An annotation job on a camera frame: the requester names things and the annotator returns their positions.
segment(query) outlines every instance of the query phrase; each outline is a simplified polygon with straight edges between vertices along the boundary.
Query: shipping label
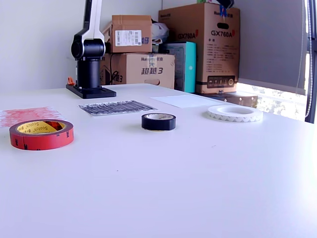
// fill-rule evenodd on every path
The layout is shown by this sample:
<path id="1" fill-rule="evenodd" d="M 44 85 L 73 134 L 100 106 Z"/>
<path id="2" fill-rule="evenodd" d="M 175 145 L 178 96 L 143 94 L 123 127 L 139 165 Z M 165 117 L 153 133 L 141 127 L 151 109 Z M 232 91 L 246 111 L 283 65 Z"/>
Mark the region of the shipping label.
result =
<path id="1" fill-rule="evenodd" d="M 115 31 L 115 46 L 141 46 L 141 30 L 118 30 Z"/>

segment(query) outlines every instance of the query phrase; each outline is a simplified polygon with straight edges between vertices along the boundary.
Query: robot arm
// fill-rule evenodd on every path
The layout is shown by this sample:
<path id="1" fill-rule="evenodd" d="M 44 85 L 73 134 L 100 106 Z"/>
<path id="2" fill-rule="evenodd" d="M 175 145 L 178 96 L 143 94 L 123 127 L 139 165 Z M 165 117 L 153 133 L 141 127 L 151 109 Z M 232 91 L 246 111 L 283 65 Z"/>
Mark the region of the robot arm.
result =
<path id="1" fill-rule="evenodd" d="M 76 60 L 101 58 L 106 51 L 105 37 L 100 32 L 102 0 L 86 0 L 83 29 L 74 36 L 71 46 Z"/>

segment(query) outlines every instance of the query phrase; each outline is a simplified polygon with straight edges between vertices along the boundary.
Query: white paper sheet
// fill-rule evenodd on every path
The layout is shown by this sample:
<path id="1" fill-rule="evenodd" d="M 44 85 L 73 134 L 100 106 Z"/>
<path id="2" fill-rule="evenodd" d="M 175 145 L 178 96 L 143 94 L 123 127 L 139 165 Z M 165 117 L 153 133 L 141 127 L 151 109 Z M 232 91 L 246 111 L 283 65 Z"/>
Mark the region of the white paper sheet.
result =
<path id="1" fill-rule="evenodd" d="M 152 98 L 157 101 L 173 105 L 178 108 L 191 108 L 201 106 L 215 106 L 222 105 L 221 101 L 212 101 L 201 97 L 191 95 L 180 95 L 180 96 L 168 96 L 168 97 L 157 97 Z"/>

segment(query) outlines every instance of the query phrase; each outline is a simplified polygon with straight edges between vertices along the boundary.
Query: tape core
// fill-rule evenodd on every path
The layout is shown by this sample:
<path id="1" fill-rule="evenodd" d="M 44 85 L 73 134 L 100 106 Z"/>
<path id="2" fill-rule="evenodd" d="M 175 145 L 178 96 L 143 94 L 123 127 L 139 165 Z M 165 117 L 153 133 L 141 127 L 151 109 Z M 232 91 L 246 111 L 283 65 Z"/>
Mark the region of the tape core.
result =
<path id="1" fill-rule="evenodd" d="M 23 134 L 42 134 L 61 131 L 66 127 L 62 122 L 52 120 L 39 120 L 21 124 L 16 130 Z"/>
<path id="2" fill-rule="evenodd" d="M 152 120 L 171 120 L 174 118 L 172 115 L 161 113 L 147 114 L 145 117 Z"/>

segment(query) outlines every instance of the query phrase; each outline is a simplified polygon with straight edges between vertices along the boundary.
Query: black cable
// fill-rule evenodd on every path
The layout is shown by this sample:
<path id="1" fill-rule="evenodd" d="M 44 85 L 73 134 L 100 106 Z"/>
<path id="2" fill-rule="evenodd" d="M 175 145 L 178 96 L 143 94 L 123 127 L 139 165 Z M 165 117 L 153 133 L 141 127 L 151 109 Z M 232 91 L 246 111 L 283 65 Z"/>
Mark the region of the black cable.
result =
<path id="1" fill-rule="evenodd" d="M 114 54 L 111 54 L 110 56 L 110 82 L 109 85 L 113 85 L 113 81 L 115 80 L 115 78 L 118 76 L 119 72 L 116 70 L 115 72 L 112 73 L 112 56 Z"/>
<path id="2" fill-rule="evenodd" d="M 113 56 L 113 54 L 111 54 L 111 56 L 110 56 L 110 82 L 109 82 L 109 85 L 111 85 L 113 83 L 112 65 L 111 65 L 112 56 Z"/>

